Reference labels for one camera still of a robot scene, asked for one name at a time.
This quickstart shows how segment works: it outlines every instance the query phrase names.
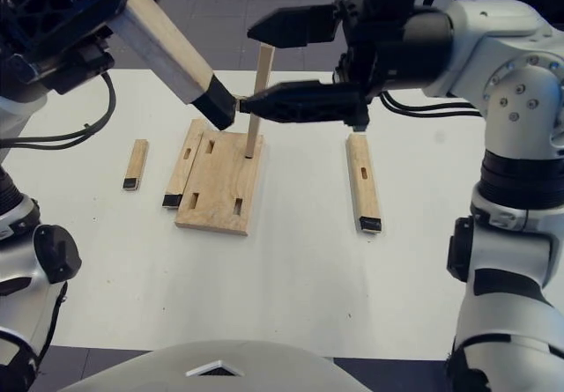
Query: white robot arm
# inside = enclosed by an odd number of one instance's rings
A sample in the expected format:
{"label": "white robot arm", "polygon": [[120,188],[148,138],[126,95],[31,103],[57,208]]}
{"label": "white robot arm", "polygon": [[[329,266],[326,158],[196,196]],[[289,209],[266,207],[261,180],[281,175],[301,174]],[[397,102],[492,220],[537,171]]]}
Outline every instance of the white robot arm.
{"label": "white robot arm", "polygon": [[542,288],[564,240],[564,33],[530,6],[454,2],[454,54],[424,92],[466,98],[486,156],[449,271],[466,282],[449,375],[455,390],[564,388],[564,319]]}

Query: white table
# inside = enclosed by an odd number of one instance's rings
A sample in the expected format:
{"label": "white table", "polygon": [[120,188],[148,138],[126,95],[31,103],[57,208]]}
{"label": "white table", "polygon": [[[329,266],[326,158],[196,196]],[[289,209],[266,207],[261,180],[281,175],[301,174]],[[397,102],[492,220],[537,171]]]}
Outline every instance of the white table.
{"label": "white table", "polygon": [[[220,71],[249,94],[254,72]],[[246,338],[332,357],[443,359],[464,294],[445,270],[455,219],[469,212],[484,123],[415,120],[371,108],[367,132],[384,233],[358,233],[344,124],[264,122],[267,148],[250,236],[179,229],[160,207],[190,120],[149,71],[114,70],[118,108],[96,137],[63,152],[13,151],[20,189],[39,199],[44,223],[69,229],[83,267],[70,282],[54,344],[151,350]],[[330,74],[274,73],[271,82]],[[80,129],[107,105],[95,80],[53,96],[23,135]],[[429,102],[397,92],[407,104]],[[233,131],[243,132],[238,116]],[[122,191],[135,138],[150,142],[138,192]],[[564,309],[564,275],[548,298]]]}

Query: wooden beam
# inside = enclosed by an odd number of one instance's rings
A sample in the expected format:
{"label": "wooden beam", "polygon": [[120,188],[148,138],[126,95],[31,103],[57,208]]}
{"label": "wooden beam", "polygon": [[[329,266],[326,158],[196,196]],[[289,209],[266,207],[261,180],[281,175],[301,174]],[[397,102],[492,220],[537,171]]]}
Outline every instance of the wooden beam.
{"label": "wooden beam", "polygon": [[202,135],[208,127],[205,119],[194,119],[190,124],[184,144],[176,160],[174,171],[168,182],[167,191],[162,206],[175,209],[182,201],[184,189],[196,159],[197,149],[202,141]]}
{"label": "wooden beam", "polygon": [[123,189],[126,191],[136,191],[141,183],[149,142],[146,139],[136,139],[131,151],[130,164],[123,180]]}
{"label": "wooden beam", "polygon": [[362,231],[379,233],[382,231],[382,218],[367,138],[351,134],[346,141],[346,148],[355,217]]}
{"label": "wooden beam", "polygon": [[[258,52],[258,66],[256,68],[255,93],[261,92],[268,85],[271,77],[272,61],[274,60],[275,48],[268,44],[261,44]],[[252,159],[255,154],[256,138],[260,128],[261,118],[256,115],[250,116],[249,133],[247,136],[247,146],[245,148],[245,157]]]}
{"label": "wooden beam", "polygon": [[208,91],[212,68],[153,0],[128,0],[108,26],[183,103]]}
{"label": "wooden beam", "polygon": [[176,216],[179,227],[249,234],[263,137],[245,158],[246,134],[207,130]]}

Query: wooden plank with slot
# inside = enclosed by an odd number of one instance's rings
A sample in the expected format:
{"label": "wooden plank with slot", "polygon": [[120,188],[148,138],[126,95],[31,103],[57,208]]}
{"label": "wooden plank with slot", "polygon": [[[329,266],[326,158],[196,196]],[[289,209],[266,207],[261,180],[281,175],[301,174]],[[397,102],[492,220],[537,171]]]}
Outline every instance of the wooden plank with slot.
{"label": "wooden plank with slot", "polygon": [[253,159],[245,158],[246,144],[246,134],[204,132],[176,215],[177,226],[249,234],[263,136],[257,139]]}
{"label": "wooden plank with slot", "polygon": [[205,119],[194,119],[190,124],[165,192],[163,207],[176,209],[180,205],[190,171],[196,159],[197,149],[207,128],[208,122]]}
{"label": "wooden plank with slot", "polygon": [[379,233],[382,231],[382,218],[367,138],[351,134],[346,141],[346,149],[355,217],[362,231]]}
{"label": "wooden plank with slot", "polygon": [[123,180],[123,189],[126,191],[136,191],[141,183],[149,142],[146,139],[136,139],[131,151],[130,164]]}

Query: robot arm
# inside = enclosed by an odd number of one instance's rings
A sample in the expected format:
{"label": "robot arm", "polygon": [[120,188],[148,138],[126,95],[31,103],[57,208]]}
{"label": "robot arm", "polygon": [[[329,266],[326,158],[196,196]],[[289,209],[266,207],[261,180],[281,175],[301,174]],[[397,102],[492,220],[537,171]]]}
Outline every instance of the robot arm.
{"label": "robot arm", "polygon": [[[219,129],[234,121],[237,99],[153,0],[0,0],[0,15],[0,148],[49,91],[64,94],[113,66],[112,31],[182,102]],[[0,167],[0,390],[31,387],[80,266],[69,233],[42,225],[38,204]]]}
{"label": "robot arm", "polygon": [[[448,363],[454,390],[561,390],[564,318],[542,289],[557,270],[564,239],[564,33],[510,0],[459,1],[445,13],[398,13],[378,3],[340,0],[333,6],[331,23],[343,22],[348,45],[334,77],[339,91],[371,100],[415,86],[431,97],[464,98],[486,120],[472,215],[456,222],[449,249],[449,271],[467,285]],[[285,46],[278,24],[311,12],[279,10],[249,36]],[[316,26],[309,31],[334,35]],[[313,38],[309,42],[320,40]],[[294,35],[287,45],[298,42]],[[300,114],[308,98],[314,102],[305,108],[315,108],[318,121],[366,126],[360,101],[339,113],[323,102],[328,95],[322,89],[331,91],[311,83],[275,85],[241,108],[279,122],[312,122]]]}

